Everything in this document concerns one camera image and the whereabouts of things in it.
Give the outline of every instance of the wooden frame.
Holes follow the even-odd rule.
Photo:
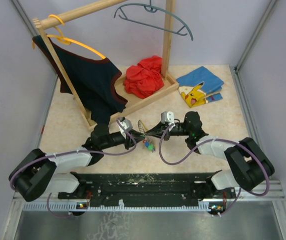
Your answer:
[[[67,11],[65,13],[59,14],[58,17],[64,22],[69,22],[74,19],[86,16],[88,14],[103,10],[105,8],[114,6],[116,4],[120,4],[125,2],[126,0],[100,0],[91,4],[88,4],[86,6],[82,6],[79,8],[76,8],[71,11]],[[166,10],[169,12],[174,13],[175,12],[175,3],[176,0],[166,0]],[[166,29],[173,29],[173,20],[174,18],[168,14],[165,15],[165,28]],[[57,53],[54,50],[53,45],[51,44],[51,41],[47,37],[47,34],[45,32],[46,29],[55,27],[57,25],[60,25],[61,22],[53,17],[46,18],[44,20],[38,20],[38,18],[33,19],[34,24],[36,26],[36,29],[38,30],[40,36],[42,37],[44,43],[46,44],[48,51],[52,55],[56,65],[58,66],[60,72],[64,76],[66,83],[70,90],[72,91],[72,94],[74,95],[75,101],[80,109],[81,115],[85,120],[86,125],[89,127],[89,129],[93,129],[93,127],[96,125],[96,123],[91,120],[91,112],[87,110],[84,105],[82,104],[80,98],[78,97],[78,94],[69,79],[61,61],[59,60]],[[172,43],[172,33],[165,31],[164,32],[164,39],[163,39],[163,61],[162,61],[162,76],[164,81],[164,87],[162,87],[159,91],[155,92],[153,95],[145,98],[140,99],[136,97],[134,94],[128,94],[125,92],[125,88],[123,86],[123,82],[125,80],[125,75],[122,75],[119,79],[117,79],[115,83],[115,89],[116,92],[121,95],[122,97],[126,98],[128,100],[128,103],[126,104],[126,108],[123,112],[118,112],[111,116],[110,122],[116,121],[118,117],[124,117],[132,112],[137,111],[140,108],[143,108],[144,106],[149,105],[150,103],[162,98],[163,96],[168,95],[169,93],[175,91],[178,89],[178,83],[175,80],[175,78],[168,72],[168,65],[169,65],[169,59],[170,59],[170,51],[171,51],[171,43]]]

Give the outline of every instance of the gray floor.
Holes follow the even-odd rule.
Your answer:
[[[271,202],[238,202],[222,218],[204,212],[87,212],[58,219],[22,213],[15,240],[276,240]]]

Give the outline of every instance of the wooden pole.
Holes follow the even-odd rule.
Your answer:
[[[176,5],[176,0],[166,0],[167,11],[175,13],[175,5]],[[164,28],[173,30],[173,23],[174,23],[174,18],[169,14],[165,14]],[[172,33],[164,31],[162,75],[165,77],[165,79],[167,77],[167,72],[168,72],[169,58],[171,54],[171,44],[172,44]]]
[[[51,41],[47,37],[47,34],[46,34],[45,30],[43,29],[41,23],[39,22],[38,18],[33,19],[33,21],[34,21],[34,24],[36,26],[36,29],[38,30],[40,36],[42,37],[42,39],[44,41],[48,51],[52,55],[52,58],[54,59],[57,67],[61,71],[61,73],[62,73],[62,75],[63,75],[63,77],[64,77],[64,79],[65,79],[65,81],[66,81],[66,83],[67,83],[67,85],[69,87],[69,89],[72,91],[72,94],[74,95],[76,103],[77,103],[77,105],[78,105],[78,107],[79,107],[79,109],[81,111],[82,117],[83,117],[83,119],[86,122],[86,125],[88,127],[90,127],[90,125],[94,125],[95,122],[89,119],[89,115],[87,114],[84,105],[82,104],[82,102],[81,102],[81,100],[80,100],[80,98],[79,98],[79,96],[78,96],[78,94],[77,94],[77,92],[76,92],[76,90],[75,90],[75,88],[74,88],[70,78],[68,77],[68,75],[67,75],[67,73],[65,71],[65,68],[63,67],[59,57],[57,56],[57,53],[56,53],[56,51],[55,51]]]
[[[123,3],[127,0],[100,0],[93,2],[91,4],[81,6],[79,8],[64,12],[62,14],[57,15],[64,23],[67,23],[71,20],[78,19],[80,17],[83,17],[88,14],[92,14],[94,12],[97,12],[102,9],[106,9],[108,7],[114,6],[116,4]],[[60,25],[61,22],[53,17],[46,18],[44,20],[41,20],[41,25],[43,27],[43,30],[55,27],[57,25]]]

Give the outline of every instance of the red cloth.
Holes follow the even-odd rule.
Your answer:
[[[160,90],[164,86],[161,68],[162,58],[159,56],[143,59],[137,66],[130,66],[123,83],[126,92],[144,99]]]

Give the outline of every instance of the gray wall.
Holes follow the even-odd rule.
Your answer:
[[[32,18],[44,19],[96,0],[19,0]],[[149,3],[130,0],[125,3]],[[188,36],[173,36],[170,64],[230,64],[235,66],[264,13],[269,0],[177,0],[176,14],[191,28]],[[153,0],[159,7],[165,0]],[[102,52],[117,65],[130,66],[140,59],[162,54],[163,31],[132,22],[113,19],[116,6],[73,20],[60,26],[64,35],[86,43]],[[132,19],[158,26],[164,25],[164,14],[148,13],[144,8],[128,7],[124,11]],[[54,29],[49,33],[57,34]],[[96,58],[82,47],[71,45],[68,50]]]
[[[241,76],[263,147],[286,195],[286,0],[279,1]]]
[[[14,192],[8,176],[35,147],[55,74],[9,0],[0,0],[0,236]]]

